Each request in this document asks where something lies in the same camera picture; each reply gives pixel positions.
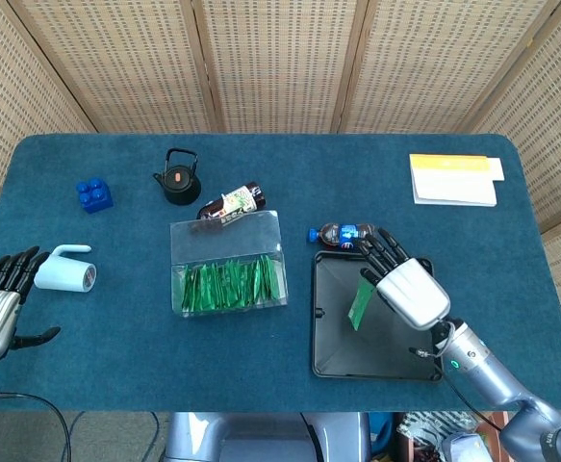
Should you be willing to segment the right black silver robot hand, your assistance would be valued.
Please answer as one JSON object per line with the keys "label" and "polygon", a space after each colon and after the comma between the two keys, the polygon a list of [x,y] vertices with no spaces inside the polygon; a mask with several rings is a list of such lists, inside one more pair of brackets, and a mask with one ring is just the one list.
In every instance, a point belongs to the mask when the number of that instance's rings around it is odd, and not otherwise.
{"label": "right black silver robot hand", "polygon": [[377,233],[353,240],[368,263],[360,270],[362,276],[410,327],[425,331],[443,322],[450,311],[446,291],[392,234],[383,228]]}

